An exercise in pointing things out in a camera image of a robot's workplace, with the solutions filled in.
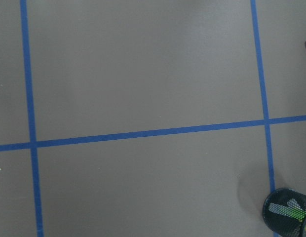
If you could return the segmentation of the black mesh pen cup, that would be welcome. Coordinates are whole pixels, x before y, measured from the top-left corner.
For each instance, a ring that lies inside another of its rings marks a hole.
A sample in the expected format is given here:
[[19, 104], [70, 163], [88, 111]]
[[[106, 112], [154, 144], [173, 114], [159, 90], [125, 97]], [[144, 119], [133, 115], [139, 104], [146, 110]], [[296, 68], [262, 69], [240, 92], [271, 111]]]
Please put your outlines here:
[[306, 237], [306, 195], [279, 188], [265, 199], [263, 220], [281, 237]]

